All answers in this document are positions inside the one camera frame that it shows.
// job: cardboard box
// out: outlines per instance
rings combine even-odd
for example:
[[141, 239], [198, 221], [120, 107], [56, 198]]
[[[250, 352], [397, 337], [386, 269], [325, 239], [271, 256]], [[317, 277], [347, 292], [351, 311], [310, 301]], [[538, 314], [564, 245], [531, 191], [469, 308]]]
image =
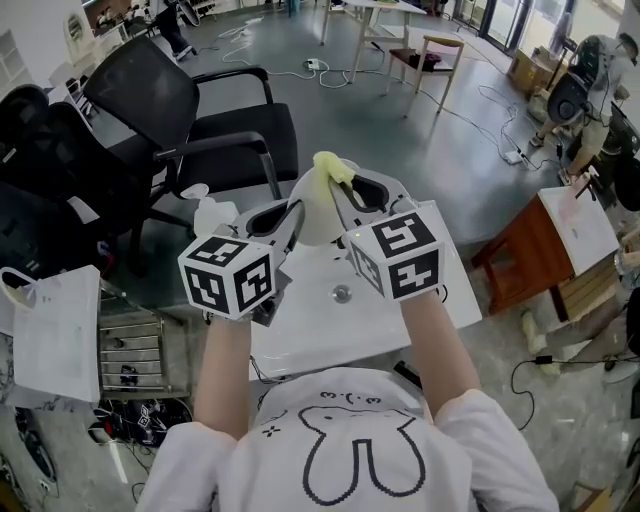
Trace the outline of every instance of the cardboard box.
[[[529, 97], [537, 87], [545, 88], [549, 84], [556, 65], [557, 63], [549, 57], [549, 51], [546, 48], [536, 48], [532, 57], [517, 50], [507, 76], [517, 90]], [[554, 82], [557, 82], [566, 71], [566, 65], [562, 64]]]

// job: concrete floor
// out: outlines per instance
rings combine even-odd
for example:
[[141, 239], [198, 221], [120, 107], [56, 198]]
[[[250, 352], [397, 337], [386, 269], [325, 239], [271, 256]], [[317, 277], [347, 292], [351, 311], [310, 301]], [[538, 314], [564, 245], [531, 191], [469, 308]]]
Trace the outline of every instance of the concrete floor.
[[[265, 17], [252, 28], [256, 44], [234, 57], [261, 64], [270, 71], [297, 71], [304, 74], [301, 62], [317, 57], [336, 68], [351, 65], [357, 27], [344, 16], [334, 16], [325, 47], [318, 45], [322, 19], [321, 6], [304, 5], [300, 15], [291, 19], [285, 13]], [[238, 26], [242, 18], [207, 21], [198, 29], [188, 30], [188, 38], [196, 47], [219, 45], [219, 51], [202, 51], [184, 64], [190, 74], [231, 65], [221, 64], [222, 55], [235, 49], [228, 41], [215, 41], [217, 34]], [[399, 23], [393, 16], [382, 14], [380, 23]], [[447, 22], [416, 19], [416, 25], [446, 29]], [[380, 54], [367, 50], [361, 67], [379, 65]], [[340, 83], [339, 75], [327, 78]], [[526, 172], [510, 167], [497, 155], [496, 149], [467, 123], [443, 112], [435, 117], [436, 106], [420, 95], [408, 120], [402, 113], [410, 98], [410, 87], [394, 84], [392, 93], [381, 98], [384, 78], [359, 75], [356, 83], [343, 89], [320, 87], [317, 80], [302, 82], [294, 77], [272, 77], [277, 101], [286, 102], [292, 112], [298, 133], [301, 171], [311, 167], [316, 151], [329, 150], [358, 162], [361, 166], [386, 172], [400, 179], [418, 199], [435, 199], [460, 248], [473, 246], [493, 236], [507, 224], [539, 188], [555, 185], [553, 168]], [[459, 74], [447, 102], [448, 108], [473, 119], [499, 134], [508, 118], [501, 107], [482, 98], [477, 85], [491, 85], [524, 110], [522, 100], [514, 93], [504, 75], [492, 65], [463, 59]], [[229, 79], [203, 90], [201, 114], [240, 107], [262, 101], [260, 86], [250, 79]], [[437, 95], [444, 83], [427, 80], [424, 88]], [[105, 144], [124, 137], [127, 130], [113, 120], [101, 118], [96, 132]], [[532, 132], [528, 121], [519, 118], [509, 128], [511, 136], [524, 146]], [[550, 151], [538, 152], [535, 162], [550, 158]], [[256, 187], [221, 194], [244, 210], [269, 198], [266, 187]], [[190, 219], [195, 205], [172, 197], [163, 199], [160, 208]], [[145, 228], [144, 246], [148, 252], [149, 277], [139, 281], [120, 269], [123, 288], [152, 298], [156, 303], [180, 300], [175, 254], [187, 241], [177, 228], [149, 222]], [[486, 317], [488, 296], [480, 273], [471, 274], [484, 320], [461, 330], [461, 336], [478, 367], [484, 390], [498, 400], [516, 425], [522, 425], [531, 411], [526, 396], [516, 396], [509, 388], [515, 365], [529, 358], [519, 328], [521, 309], [514, 308], [497, 316]], [[530, 304], [539, 321], [552, 326], [548, 297], [541, 296]], [[204, 326], [193, 322], [190, 327], [191, 358], [194, 381], [202, 350]], [[397, 357], [408, 360], [408, 351], [358, 362], [365, 366], [388, 368]], [[580, 479], [594, 486], [621, 486], [624, 460], [630, 445], [638, 436], [637, 421], [629, 420], [631, 387], [634, 380], [613, 385], [601, 383], [602, 368], [558, 378], [543, 376], [535, 367], [518, 370], [516, 387], [528, 388], [536, 400], [536, 413], [523, 432], [543, 469], [552, 490], [566, 497], [573, 483]], [[252, 387], [254, 403], [264, 393], [259, 383]], [[37, 486], [38, 473], [18, 441], [11, 411], [0, 408], [0, 451], [14, 465], [18, 478], [31, 503], [42, 499]], [[59, 499], [46, 502], [53, 510], [133, 510], [131, 484], [144, 480], [144, 472], [126, 450], [120, 453], [129, 482], [120, 482], [107, 447], [96, 446], [86, 435], [93, 421], [89, 411], [73, 414], [38, 412], [46, 426], [45, 439], [58, 466]]]

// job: sink drain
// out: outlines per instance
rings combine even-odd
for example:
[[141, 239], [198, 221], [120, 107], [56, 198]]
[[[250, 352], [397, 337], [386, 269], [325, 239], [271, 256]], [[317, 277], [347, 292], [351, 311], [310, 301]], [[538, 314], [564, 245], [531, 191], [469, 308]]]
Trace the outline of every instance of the sink drain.
[[351, 290], [348, 286], [339, 284], [333, 289], [331, 296], [338, 304], [346, 304], [351, 300]]

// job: white sink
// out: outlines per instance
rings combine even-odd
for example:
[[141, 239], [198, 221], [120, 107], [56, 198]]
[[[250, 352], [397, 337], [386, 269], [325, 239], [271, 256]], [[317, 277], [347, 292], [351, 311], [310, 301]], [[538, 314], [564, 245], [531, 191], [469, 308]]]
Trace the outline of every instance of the white sink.
[[[422, 203], [432, 210], [429, 228], [446, 241], [445, 306], [457, 328], [482, 316], [460, 257], [435, 201]], [[410, 344], [397, 303], [384, 299], [345, 260], [336, 245], [298, 244], [282, 270], [293, 280], [286, 289], [269, 328], [253, 324], [252, 354], [268, 377], [307, 372], [370, 357]], [[333, 291], [346, 285], [351, 299], [344, 304]], [[257, 379], [251, 368], [251, 379]]]

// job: person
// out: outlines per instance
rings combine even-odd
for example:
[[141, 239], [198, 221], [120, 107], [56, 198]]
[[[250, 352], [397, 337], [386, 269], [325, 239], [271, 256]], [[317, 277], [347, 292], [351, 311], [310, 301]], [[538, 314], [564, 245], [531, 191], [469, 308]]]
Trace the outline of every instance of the person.
[[190, 52], [194, 53], [193, 46], [182, 36], [178, 20], [176, 19], [176, 5], [167, 5], [164, 0], [156, 0], [155, 8], [152, 9], [156, 13], [156, 25], [160, 30], [160, 35], [164, 37], [169, 45], [176, 60], [182, 60]]
[[[640, 265], [640, 253], [633, 249], [633, 243], [638, 239], [640, 228], [626, 234], [620, 241], [622, 250], [618, 257], [631, 269]], [[616, 357], [627, 349], [640, 354], [640, 338], [635, 338], [638, 326], [633, 323], [640, 322], [640, 289], [635, 289], [636, 282], [634, 278], [627, 289], [617, 288], [612, 297], [576, 322], [546, 334], [541, 332], [531, 310], [526, 309], [521, 316], [522, 331], [532, 356], [549, 356], [555, 350], [591, 340], [568, 362], [539, 365], [540, 369], [547, 375], [557, 376], [591, 368], [599, 361], [615, 362]]]
[[387, 372], [332, 368], [271, 388], [251, 428], [251, 323], [214, 319], [195, 421], [169, 430], [137, 511], [557, 511], [437, 294], [401, 311], [424, 409]]
[[[566, 169], [560, 170], [560, 178], [565, 185], [575, 181], [580, 171], [585, 168], [594, 156], [600, 153], [611, 121], [611, 102], [629, 98], [629, 91], [622, 85], [625, 75], [635, 65], [638, 56], [638, 44], [626, 33], [621, 33], [617, 39], [607, 36], [597, 36], [604, 52], [611, 56], [609, 71], [606, 74], [606, 87], [598, 90], [592, 87], [588, 101], [590, 110], [585, 116], [582, 129], [582, 147]], [[548, 119], [529, 141], [533, 147], [544, 145], [545, 137], [558, 125]]]

